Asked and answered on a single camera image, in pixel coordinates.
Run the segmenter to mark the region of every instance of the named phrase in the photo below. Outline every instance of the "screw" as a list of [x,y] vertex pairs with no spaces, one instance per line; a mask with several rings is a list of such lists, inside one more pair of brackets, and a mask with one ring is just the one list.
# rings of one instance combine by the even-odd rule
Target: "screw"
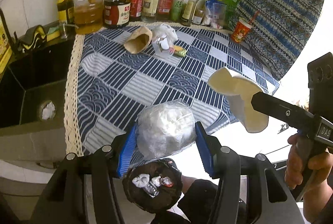
[[228,152],[230,152],[230,148],[227,147],[227,146],[222,146],[222,147],[221,147],[221,152],[222,152],[222,153],[228,153]]
[[74,153],[69,153],[67,156],[66,156],[67,160],[73,160],[75,158],[75,154]]
[[107,152],[110,152],[111,149],[112,149],[112,147],[110,145],[104,145],[102,148],[102,151],[107,153]]
[[264,154],[258,154],[257,158],[261,161],[265,161],[266,160],[266,156]]

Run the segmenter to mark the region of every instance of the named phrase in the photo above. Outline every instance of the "forearm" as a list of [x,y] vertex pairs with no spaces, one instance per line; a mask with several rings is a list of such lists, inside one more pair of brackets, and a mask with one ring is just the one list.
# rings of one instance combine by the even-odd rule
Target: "forearm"
[[333,190],[327,184],[327,180],[304,194],[303,213],[307,221],[313,222],[317,219],[319,213],[324,209],[332,194]]

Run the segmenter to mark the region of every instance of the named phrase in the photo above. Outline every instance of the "patterned curtain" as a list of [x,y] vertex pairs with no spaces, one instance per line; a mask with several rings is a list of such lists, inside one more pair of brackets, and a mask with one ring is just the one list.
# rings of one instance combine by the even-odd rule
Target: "patterned curtain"
[[239,17],[249,20],[260,10],[244,42],[280,80],[311,36],[323,3],[324,0],[240,0],[229,27],[234,29]]

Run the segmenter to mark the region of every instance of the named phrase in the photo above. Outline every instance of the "cup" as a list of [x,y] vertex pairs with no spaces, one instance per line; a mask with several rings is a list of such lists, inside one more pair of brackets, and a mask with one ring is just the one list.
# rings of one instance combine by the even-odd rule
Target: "cup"
[[240,43],[244,40],[246,34],[251,29],[252,29],[252,26],[240,17],[239,21],[237,22],[237,25],[234,29],[234,33],[231,35],[231,39],[237,43]]

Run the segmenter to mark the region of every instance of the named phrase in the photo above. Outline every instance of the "white plastic bag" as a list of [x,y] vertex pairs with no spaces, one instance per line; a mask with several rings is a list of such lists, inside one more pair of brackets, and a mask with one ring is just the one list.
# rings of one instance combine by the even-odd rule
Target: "white plastic bag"
[[193,113],[182,99],[144,108],[136,129],[139,151],[146,159],[177,154],[195,141],[194,124]]

